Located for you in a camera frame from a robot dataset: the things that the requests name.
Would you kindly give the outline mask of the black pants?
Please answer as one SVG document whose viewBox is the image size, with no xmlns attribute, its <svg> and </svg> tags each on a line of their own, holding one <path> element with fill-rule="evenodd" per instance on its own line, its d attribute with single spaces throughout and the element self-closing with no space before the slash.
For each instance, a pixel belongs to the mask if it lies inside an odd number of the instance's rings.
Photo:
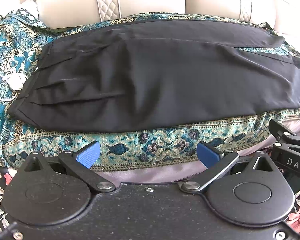
<svg viewBox="0 0 300 240">
<path fill-rule="evenodd" d="M 159 20 L 43 46 L 7 112 L 59 132 L 131 132 L 300 108 L 300 57 L 250 25 Z"/>
</svg>

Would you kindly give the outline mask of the teal paisley patterned throw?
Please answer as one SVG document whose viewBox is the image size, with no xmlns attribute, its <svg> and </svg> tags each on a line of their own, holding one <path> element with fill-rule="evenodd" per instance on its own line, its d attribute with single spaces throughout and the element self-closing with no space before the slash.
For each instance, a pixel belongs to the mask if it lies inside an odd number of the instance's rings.
<svg viewBox="0 0 300 240">
<path fill-rule="evenodd" d="M 95 171 L 154 168 L 196 161 L 195 148 L 200 140 L 220 150 L 237 150 L 241 155 L 267 148 L 274 141 L 268 130 L 271 119 L 283 122 L 300 134 L 300 109 L 272 111 L 175 128 L 112 134 L 46 132 L 7 114 L 14 92 L 2 77 L 15 73 L 30 76 L 44 45 L 71 34 L 152 20 L 223 22 L 221 17 L 208 15 L 150 13 L 71 29 L 51 29 L 25 9 L 10 12 L 4 17 L 0 21 L 0 166 L 18 168 L 33 151 L 53 157 L 64 150 L 77 150 L 96 140 L 101 143 L 102 150 L 100 158 L 93 165 Z"/>
</svg>

